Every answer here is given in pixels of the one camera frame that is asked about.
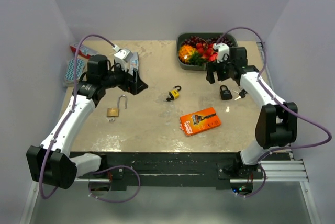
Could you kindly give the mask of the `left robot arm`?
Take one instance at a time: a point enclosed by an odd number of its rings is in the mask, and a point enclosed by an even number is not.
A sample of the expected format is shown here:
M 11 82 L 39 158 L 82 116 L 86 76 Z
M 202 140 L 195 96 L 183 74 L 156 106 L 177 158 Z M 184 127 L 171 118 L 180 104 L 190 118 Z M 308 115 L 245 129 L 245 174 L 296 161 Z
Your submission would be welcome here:
M 87 173 L 103 178 L 108 165 L 100 154 L 86 153 L 70 157 L 72 145 L 88 116 L 96 109 L 106 90 L 118 87 L 137 95 L 148 88 L 138 70 L 138 54 L 120 50 L 113 62 L 104 55 L 94 55 L 87 70 L 73 90 L 70 103 L 51 133 L 39 146 L 30 146 L 27 162 L 32 180 L 62 189 Z

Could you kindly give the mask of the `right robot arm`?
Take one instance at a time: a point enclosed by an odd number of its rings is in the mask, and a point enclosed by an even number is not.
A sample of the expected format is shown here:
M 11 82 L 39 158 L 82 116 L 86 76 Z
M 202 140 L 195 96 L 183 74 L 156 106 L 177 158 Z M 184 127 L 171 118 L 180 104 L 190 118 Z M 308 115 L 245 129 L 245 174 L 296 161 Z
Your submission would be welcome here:
M 244 47 L 228 47 L 224 43 L 214 45 L 217 59 L 206 64 L 206 79 L 215 81 L 234 80 L 247 92 L 260 107 L 255 127 L 255 141 L 240 151 L 230 166 L 223 168 L 227 174 L 246 178 L 252 167 L 276 148 L 295 142 L 297 118 L 289 113 L 298 112 L 297 105 L 282 98 L 269 95 L 271 88 L 264 82 L 260 71 L 248 64 L 247 50 Z

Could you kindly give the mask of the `black padlock keys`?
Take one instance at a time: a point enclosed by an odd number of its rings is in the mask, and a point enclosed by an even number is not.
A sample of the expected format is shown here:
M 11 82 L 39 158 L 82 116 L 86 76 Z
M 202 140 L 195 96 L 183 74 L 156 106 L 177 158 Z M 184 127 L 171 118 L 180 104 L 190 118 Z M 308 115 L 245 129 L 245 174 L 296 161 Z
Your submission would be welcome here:
M 235 100 L 239 100 L 241 98 L 245 98 L 246 94 L 248 93 L 245 89 L 239 88 L 238 91 L 233 90 L 238 96 Z

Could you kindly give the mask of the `yellow padlock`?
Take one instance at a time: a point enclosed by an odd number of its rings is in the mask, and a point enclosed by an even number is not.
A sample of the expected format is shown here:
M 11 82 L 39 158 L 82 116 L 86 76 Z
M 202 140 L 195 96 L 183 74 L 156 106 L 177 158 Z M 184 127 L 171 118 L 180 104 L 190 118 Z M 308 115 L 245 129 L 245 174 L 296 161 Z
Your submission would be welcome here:
M 176 85 L 172 88 L 172 90 L 169 91 L 169 97 L 172 98 L 173 100 L 176 100 L 179 98 L 180 96 L 180 90 L 181 90 L 181 86 Z

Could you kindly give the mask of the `black padlock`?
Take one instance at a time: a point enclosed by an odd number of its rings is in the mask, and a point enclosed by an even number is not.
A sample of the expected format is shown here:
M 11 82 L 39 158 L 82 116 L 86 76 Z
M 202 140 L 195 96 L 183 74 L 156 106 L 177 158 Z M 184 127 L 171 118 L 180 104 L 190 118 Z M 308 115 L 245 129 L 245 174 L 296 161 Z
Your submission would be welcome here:
M 221 100 L 231 100 L 233 98 L 230 89 L 226 85 L 220 86 L 220 98 Z

